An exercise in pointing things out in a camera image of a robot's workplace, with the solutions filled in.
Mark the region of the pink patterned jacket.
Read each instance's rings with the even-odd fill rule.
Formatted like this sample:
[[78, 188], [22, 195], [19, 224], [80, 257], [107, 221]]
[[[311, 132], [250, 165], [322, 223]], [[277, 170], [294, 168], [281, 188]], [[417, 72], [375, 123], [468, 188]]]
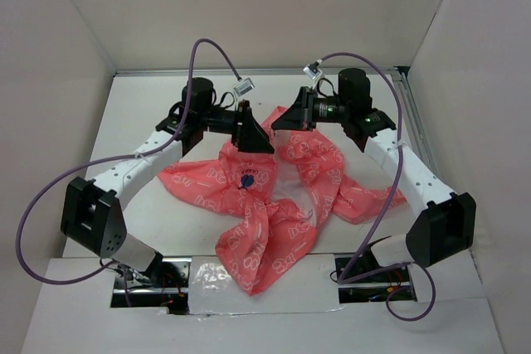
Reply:
[[221, 233], [215, 252], [250, 296], [302, 259], [332, 215], [354, 225], [369, 222], [389, 193], [348, 177], [343, 153], [318, 130], [273, 132], [283, 112], [276, 107], [262, 123], [273, 154], [241, 153], [226, 142], [215, 159], [176, 162], [158, 175], [177, 199], [241, 218]]

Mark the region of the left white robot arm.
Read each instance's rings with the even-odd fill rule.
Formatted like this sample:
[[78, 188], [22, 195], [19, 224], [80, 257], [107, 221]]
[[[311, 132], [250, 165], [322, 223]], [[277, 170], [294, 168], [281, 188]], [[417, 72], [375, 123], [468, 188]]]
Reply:
[[206, 131], [230, 135], [240, 152], [274, 152], [248, 101], [229, 110], [215, 104], [215, 98], [210, 80], [189, 79], [181, 101], [132, 156], [90, 180], [72, 180], [66, 188], [61, 232], [100, 258], [132, 269], [142, 285], [160, 283], [163, 256], [127, 231], [123, 211], [129, 202], [164, 168], [192, 150]]

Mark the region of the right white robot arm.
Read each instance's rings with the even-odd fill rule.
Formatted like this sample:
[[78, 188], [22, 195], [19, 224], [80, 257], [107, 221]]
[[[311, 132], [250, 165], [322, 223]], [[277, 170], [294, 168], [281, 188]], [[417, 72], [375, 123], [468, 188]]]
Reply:
[[295, 102], [271, 127], [310, 131], [318, 123], [340, 124], [346, 136], [393, 179], [393, 189], [406, 198], [416, 217], [405, 235], [395, 235], [370, 246], [362, 271], [372, 281], [382, 280], [395, 264], [430, 267], [471, 247], [476, 203], [465, 192], [457, 194], [402, 141], [401, 125], [373, 107], [370, 81], [364, 70], [338, 73], [337, 93], [321, 97], [319, 88], [303, 86]]

